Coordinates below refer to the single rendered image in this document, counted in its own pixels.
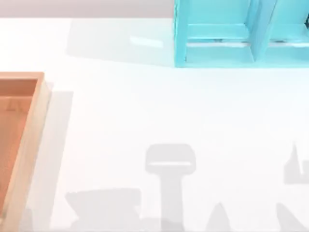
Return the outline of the light blue rack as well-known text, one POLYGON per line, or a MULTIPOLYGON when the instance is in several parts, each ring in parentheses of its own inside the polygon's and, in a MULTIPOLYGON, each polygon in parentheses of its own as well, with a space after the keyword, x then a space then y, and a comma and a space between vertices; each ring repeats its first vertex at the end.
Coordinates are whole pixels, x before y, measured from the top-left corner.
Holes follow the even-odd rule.
POLYGON ((174 65, 309 68, 309 0, 174 0, 174 65))

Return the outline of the shallow salmon-coloured box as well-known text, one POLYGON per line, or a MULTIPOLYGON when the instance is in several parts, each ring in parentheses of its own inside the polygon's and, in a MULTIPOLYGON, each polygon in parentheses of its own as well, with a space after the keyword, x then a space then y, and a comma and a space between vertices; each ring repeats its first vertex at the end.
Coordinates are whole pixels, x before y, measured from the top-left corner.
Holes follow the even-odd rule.
POLYGON ((43 72, 0 72, 0 232, 18 232, 51 98, 43 72))

